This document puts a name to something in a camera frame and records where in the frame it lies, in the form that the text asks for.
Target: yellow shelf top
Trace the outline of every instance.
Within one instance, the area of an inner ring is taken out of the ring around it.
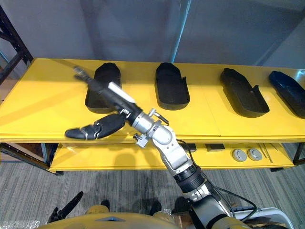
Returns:
[[[45,143],[134,143],[136,132],[126,126],[97,141],[69,139],[68,128],[85,126],[105,115],[90,112],[84,104],[87,86],[74,79],[79,65],[94,76],[96,68],[109,61],[36,59],[0,106],[0,141]],[[268,82],[273,70],[295,77],[299,70],[271,67],[176,63],[186,76],[191,97],[186,108],[168,111],[158,106],[154,89],[160,63],[114,62],[120,68],[122,88],[145,112],[154,107],[170,121],[177,137],[188,142],[302,142],[305,120],[296,117]],[[259,118],[236,114],[219,80],[223,68],[234,68],[260,85],[270,112]]]
[[[234,149],[247,152],[249,148],[256,148],[261,152],[258,144],[225,144],[225,150],[208,152],[205,144],[196,144],[193,152],[195,162],[205,169],[212,168],[266,168],[294,166],[281,144],[265,144],[273,160],[268,158],[252,161],[247,158],[244,162],[237,162],[232,157]],[[165,169],[157,149],[152,145],[141,149],[132,144],[103,145],[103,146],[71,146],[60,145],[50,167],[50,171],[61,170],[100,170],[100,169]]]
[[[102,118],[84,104],[87,85],[74,79],[72,67],[79,65],[93,77],[106,61],[36,59],[0,107],[1,141],[31,139],[79,142],[67,139],[68,128],[85,126]],[[185,109],[168,111],[157,104],[154,77],[160,63],[115,62],[120,68],[122,88],[147,113],[152,107],[170,120],[177,135],[219,136],[213,115],[195,77],[188,77],[192,97]],[[112,139],[130,139],[135,130],[128,126]]]

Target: black metal rack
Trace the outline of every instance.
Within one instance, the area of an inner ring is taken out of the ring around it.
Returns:
[[[29,50],[21,40],[20,36],[16,32],[14,26],[6,16],[3,8],[0,6],[0,38],[7,40],[16,50],[17,54],[11,59],[11,61],[5,66],[0,73],[0,84],[8,77],[14,67],[23,60],[25,64],[32,62],[33,57]]]

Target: metal bracket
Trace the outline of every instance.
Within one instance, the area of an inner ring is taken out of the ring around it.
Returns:
[[[44,163],[36,158],[33,158],[32,156],[10,146],[7,143],[0,143],[0,150],[1,152],[8,154],[14,158],[17,158],[21,161],[24,161],[28,164],[31,164],[32,166],[35,166],[37,168],[43,169],[49,173],[52,173],[50,171],[48,171],[48,169],[50,169],[50,166],[47,163]],[[56,171],[55,173],[56,175],[63,175],[62,171]]]
[[[301,143],[299,143],[299,145],[296,149],[296,153],[295,153],[294,159],[292,161],[292,163],[295,166],[305,164],[305,158],[300,159],[300,155],[302,153],[302,150],[303,150],[304,146],[305,146],[305,143],[301,142]],[[280,170],[283,170],[283,169],[284,168],[271,168],[270,170],[271,170],[271,172],[276,172],[276,171],[280,171]]]
[[[25,64],[33,61],[33,57],[29,50],[21,40],[20,36],[16,32],[14,26],[6,16],[3,8],[0,6],[0,38],[10,42],[17,54],[11,59],[11,61],[5,66],[4,70],[0,73],[0,84],[8,77],[14,67],[22,59]]]

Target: gray carpet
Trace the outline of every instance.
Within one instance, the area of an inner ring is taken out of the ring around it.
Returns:
[[[290,153],[295,144],[288,144]],[[271,173],[269,169],[206,170],[220,187],[252,200],[258,207],[276,207],[296,229],[305,228],[305,166]],[[158,199],[163,209],[173,209],[181,195],[174,179],[164,170],[73,171],[55,176],[25,163],[0,165],[0,228],[19,222],[25,228],[38,220],[44,224],[55,207],[62,208],[79,191],[84,196],[69,217],[107,198],[112,211],[148,213]],[[247,206],[238,199],[231,203]]]

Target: black shoe insole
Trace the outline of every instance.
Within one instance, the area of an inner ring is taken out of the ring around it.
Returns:
[[[102,84],[103,87],[108,87],[110,82],[114,82],[122,87],[120,69],[114,63],[104,63],[101,67],[96,69],[94,79]],[[90,111],[98,114],[113,111],[113,109],[96,94],[96,92],[93,92],[90,89],[87,91],[85,105]]]
[[[161,63],[156,70],[155,90],[158,105],[168,110],[179,110],[187,106],[190,95],[186,77],[171,63]]]

